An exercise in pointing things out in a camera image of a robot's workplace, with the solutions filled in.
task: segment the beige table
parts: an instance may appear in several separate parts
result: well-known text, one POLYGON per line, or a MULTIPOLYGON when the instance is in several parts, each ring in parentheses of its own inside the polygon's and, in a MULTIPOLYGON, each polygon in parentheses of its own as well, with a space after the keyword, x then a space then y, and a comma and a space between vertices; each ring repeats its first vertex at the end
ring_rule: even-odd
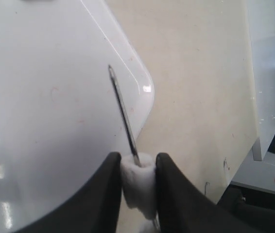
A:
MULTIPOLYGON (((199 190, 210 183, 217 202, 258 137, 246 2, 107 3, 155 83, 138 149, 169 153, 199 190)), ((137 232, 141 221, 124 204, 118 232, 137 232)))

